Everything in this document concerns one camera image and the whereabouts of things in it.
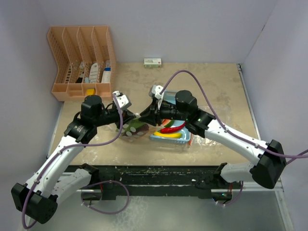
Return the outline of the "green leafy vegetable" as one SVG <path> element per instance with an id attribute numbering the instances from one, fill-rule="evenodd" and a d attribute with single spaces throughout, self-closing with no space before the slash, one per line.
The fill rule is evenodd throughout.
<path id="1" fill-rule="evenodd" d="M 121 130 L 120 137 L 128 137 L 128 138 L 138 138 L 143 135 L 141 129 L 142 126 L 146 124 L 143 122 L 140 122 L 138 119 L 134 119 L 134 125 L 128 129 Z"/>

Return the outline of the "orange purple papaya slice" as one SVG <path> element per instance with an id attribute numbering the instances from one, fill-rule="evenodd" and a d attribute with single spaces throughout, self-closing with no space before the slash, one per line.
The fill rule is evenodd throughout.
<path id="1" fill-rule="evenodd" d="M 156 131 L 156 127 L 148 125 L 148 124 L 144 124 L 142 126 L 141 131 L 143 133 L 142 137 L 148 138 L 150 135 L 152 135 Z"/>

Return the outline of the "clear polka dot zip bag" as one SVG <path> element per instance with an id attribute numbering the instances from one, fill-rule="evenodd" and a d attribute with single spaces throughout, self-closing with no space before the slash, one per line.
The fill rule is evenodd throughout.
<path id="1" fill-rule="evenodd" d="M 127 142 L 134 142 L 135 140 L 142 138 L 145 135 L 151 135 L 156 131 L 156 127 L 149 125 L 139 120 L 140 115 L 136 114 L 135 118 L 123 122 L 121 134 L 119 138 Z"/>

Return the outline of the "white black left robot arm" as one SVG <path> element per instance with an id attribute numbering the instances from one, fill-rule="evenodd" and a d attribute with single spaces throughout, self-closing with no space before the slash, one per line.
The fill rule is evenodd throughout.
<path id="1" fill-rule="evenodd" d="M 72 160 L 85 147 L 91 146 L 90 141 L 97 134 L 98 127 L 115 123 L 122 131 L 123 113 L 131 102 L 125 94 L 115 91 L 112 105 L 108 109 L 100 96 L 87 96 L 50 157 L 26 183 L 16 183 L 12 187 L 11 194 L 16 209 L 22 212 L 24 229 L 32 228 L 26 224 L 26 217 L 44 224 L 54 215 L 58 205 L 76 190 L 93 189 L 101 184 L 99 170 L 88 164 L 81 165 L 63 180 L 59 178 Z"/>

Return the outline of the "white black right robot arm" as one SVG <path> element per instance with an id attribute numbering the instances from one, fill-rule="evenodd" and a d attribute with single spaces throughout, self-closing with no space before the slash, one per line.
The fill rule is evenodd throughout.
<path id="1" fill-rule="evenodd" d="M 216 141 L 248 160 L 241 164 L 221 164 L 214 176 L 219 188 L 226 188 L 235 181 L 254 181 L 273 189 L 286 167 L 280 142 L 258 140 L 220 123 L 216 116 L 199 108 L 197 99 L 188 90 L 177 92 L 175 103 L 153 98 L 139 118 L 152 126 L 160 125 L 163 119 L 184 121 L 190 133 Z"/>

